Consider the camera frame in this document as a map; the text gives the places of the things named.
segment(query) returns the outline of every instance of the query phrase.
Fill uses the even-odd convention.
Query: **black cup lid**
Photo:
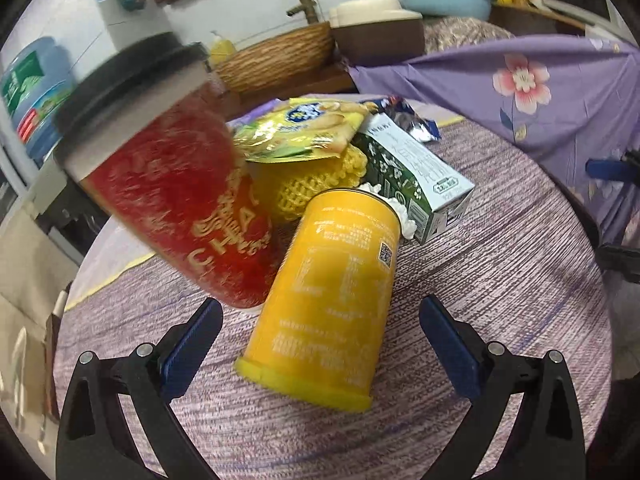
[[[198,60],[207,59],[201,43],[183,45],[172,32],[128,46],[89,74],[56,111],[62,136],[56,158],[89,134],[88,127],[105,112],[117,113],[132,97]]]

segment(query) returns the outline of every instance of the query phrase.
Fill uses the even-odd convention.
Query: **wicker basket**
[[[228,90],[247,92],[320,68],[333,51],[331,26],[318,23],[245,48],[217,65],[216,72]]]

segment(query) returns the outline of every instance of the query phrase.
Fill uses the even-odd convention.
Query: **yellow plastic lid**
[[[372,399],[369,396],[345,392],[284,375],[244,357],[236,359],[234,368],[238,375],[253,383],[261,384],[270,390],[295,399],[306,400],[312,404],[359,413],[365,412],[371,407]]]

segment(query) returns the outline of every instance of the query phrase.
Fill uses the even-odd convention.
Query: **pink flower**
[[[538,103],[548,105],[551,90],[545,84],[549,79],[546,66],[528,61],[522,54],[505,54],[507,69],[501,68],[494,74],[494,88],[498,94],[515,94],[516,108],[529,115],[536,113]]]

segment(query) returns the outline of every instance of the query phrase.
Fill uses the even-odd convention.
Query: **qr code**
[[[393,260],[394,254],[391,252],[391,248],[384,242],[380,243],[380,254],[378,255],[378,259],[384,263],[387,267],[391,268],[391,261]]]

